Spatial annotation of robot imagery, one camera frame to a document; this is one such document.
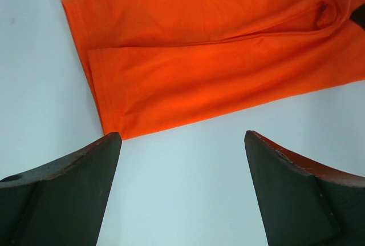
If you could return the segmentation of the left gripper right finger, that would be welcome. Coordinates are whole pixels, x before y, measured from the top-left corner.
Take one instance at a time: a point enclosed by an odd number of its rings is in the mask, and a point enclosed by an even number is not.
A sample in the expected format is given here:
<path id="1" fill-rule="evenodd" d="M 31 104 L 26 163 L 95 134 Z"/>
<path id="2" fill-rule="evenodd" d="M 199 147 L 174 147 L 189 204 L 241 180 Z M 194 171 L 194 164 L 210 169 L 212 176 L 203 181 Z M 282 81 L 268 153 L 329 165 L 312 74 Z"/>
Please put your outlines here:
<path id="1" fill-rule="evenodd" d="M 364 245 L 364 177 L 255 131 L 246 132 L 245 150 L 269 245 Z"/>

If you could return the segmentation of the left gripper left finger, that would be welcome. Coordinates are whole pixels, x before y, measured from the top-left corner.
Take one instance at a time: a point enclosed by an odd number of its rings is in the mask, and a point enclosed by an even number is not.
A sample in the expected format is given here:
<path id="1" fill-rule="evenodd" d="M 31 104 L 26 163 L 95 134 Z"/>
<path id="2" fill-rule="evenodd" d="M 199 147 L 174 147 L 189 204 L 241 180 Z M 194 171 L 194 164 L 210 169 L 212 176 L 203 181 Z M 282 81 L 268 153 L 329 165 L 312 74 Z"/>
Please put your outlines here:
<path id="1" fill-rule="evenodd" d="M 1 179 L 1 245 L 96 245 L 122 139 Z"/>

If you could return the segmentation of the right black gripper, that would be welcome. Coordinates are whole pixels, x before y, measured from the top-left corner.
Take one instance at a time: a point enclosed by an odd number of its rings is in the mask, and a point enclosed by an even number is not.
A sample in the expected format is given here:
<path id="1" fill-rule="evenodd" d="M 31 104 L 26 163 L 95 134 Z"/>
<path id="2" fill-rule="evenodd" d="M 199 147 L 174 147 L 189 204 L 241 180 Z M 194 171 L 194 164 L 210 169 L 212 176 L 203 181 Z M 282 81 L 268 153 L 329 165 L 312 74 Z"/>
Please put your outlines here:
<path id="1" fill-rule="evenodd" d="M 357 7 L 350 15 L 350 19 L 365 30 L 365 4 Z"/>

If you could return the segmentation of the orange t shirt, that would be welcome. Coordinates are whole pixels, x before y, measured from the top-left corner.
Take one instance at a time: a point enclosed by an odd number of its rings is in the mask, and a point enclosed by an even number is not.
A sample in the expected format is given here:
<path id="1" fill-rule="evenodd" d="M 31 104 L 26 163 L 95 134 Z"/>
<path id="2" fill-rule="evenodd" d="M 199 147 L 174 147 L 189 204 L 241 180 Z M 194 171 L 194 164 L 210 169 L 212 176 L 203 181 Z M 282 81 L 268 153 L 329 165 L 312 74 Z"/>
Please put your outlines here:
<path id="1" fill-rule="evenodd" d="M 123 139 L 364 79 L 364 0 L 61 0 Z"/>

